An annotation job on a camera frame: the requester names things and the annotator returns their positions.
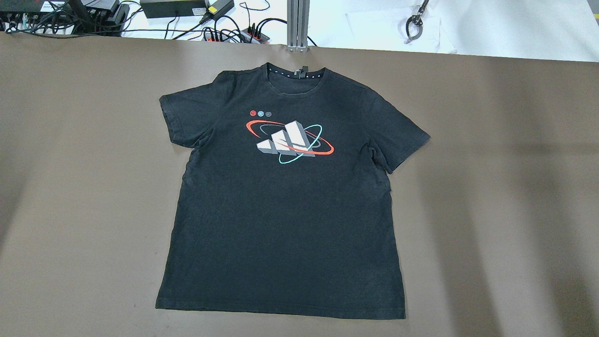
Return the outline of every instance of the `white label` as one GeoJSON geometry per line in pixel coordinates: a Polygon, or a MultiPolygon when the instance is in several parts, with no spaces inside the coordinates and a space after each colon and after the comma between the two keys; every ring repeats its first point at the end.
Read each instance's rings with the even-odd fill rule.
{"type": "Polygon", "coordinates": [[[54,12],[56,7],[61,7],[65,4],[65,1],[44,1],[44,4],[41,6],[40,12],[54,12]]]}
{"type": "Polygon", "coordinates": [[[206,14],[206,8],[192,8],[193,15],[204,15],[206,14]]]}

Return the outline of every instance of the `t-shirt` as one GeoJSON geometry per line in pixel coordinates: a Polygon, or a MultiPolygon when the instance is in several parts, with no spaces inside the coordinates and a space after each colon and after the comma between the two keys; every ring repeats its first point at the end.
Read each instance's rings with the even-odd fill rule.
{"type": "Polygon", "coordinates": [[[193,150],[156,308],[405,318],[387,173],[427,133],[327,68],[223,71],[160,104],[193,150]]]}

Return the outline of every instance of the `shirt's right sleeve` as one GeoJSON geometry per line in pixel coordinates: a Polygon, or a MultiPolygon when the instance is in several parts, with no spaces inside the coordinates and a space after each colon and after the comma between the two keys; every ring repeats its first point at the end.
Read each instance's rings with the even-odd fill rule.
{"type": "Polygon", "coordinates": [[[160,97],[171,142],[194,148],[209,135],[233,87],[234,75],[223,71],[210,84],[160,97]]]}

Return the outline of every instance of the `shirt graphic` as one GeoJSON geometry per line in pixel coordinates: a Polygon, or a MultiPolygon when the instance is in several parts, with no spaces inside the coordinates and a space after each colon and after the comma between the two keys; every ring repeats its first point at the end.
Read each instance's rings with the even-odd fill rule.
{"type": "Polygon", "coordinates": [[[303,127],[298,121],[283,124],[273,121],[250,121],[246,124],[247,129],[256,137],[263,138],[259,134],[270,136],[270,139],[265,139],[256,144],[258,150],[265,154],[278,154],[280,164],[292,163],[301,157],[315,157],[316,155],[330,155],[335,151],[333,145],[322,138],[322,126],[319,124],[303,127]],[[325,151],[313,151],[324,147],[323,143],[328,148],[325,151]],[[291,160],[283,160],[283,155],[293,156],[291,160]]]}

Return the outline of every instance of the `white surface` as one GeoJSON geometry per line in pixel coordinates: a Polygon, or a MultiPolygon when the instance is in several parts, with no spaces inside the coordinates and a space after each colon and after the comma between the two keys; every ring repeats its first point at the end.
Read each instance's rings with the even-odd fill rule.
{"type": "MultiPolygon", "coordinates": [[[[235,2],[235,8],[228,15],[244,29],[247,11],[239,7],[240,2],[235,2]]],[[[405,33],[392,23],[405,23],[409,17],[404,12],[405,7],[421,3],[421,0],[311,1],[308,34],[321,47],[457,51],[463,55],[599,62],[599,25],[585,0],[431,0],[425,13],[430,17],[424,24],[422,38],[425,40],[418,41],[412,48],[401,46],[405,33]],[[372,34],[359,29],[361,20],[362,26],[372,30],[372,34]],[[440,31],[440,46],[434,38],[427,37],[436,30],[440,31]]],[[[266,6],[261,0],[249,0],[247,5],[250,8],[266,6]]],[[[252,22],[258,23],[267,17],[286,20],[286,5],[286,1],[272,0],[268,11],[250,12],[252,22]]],[[[148,20],[140,13],[130,28],[163,29],[168,21],[170,18],[148,20]]],[[[176,27],[189,29],[197,21],[194,17],[182,17],[176,27]]],[[[213,26],[214,22],[209,21],[207,25],[213,26]]],[[[217,27],[235,28],[227,19],[221,19],[217,27]]],[[[263,33],[271,37],[271,43],[287,43],[286,26],[280,22],[267,23],[263,33]]],[[[189,34],[184,38],[198,35],[189,34]]],[[[163,38],[164,33],[131,32],[126,36],[163,38]]]]}

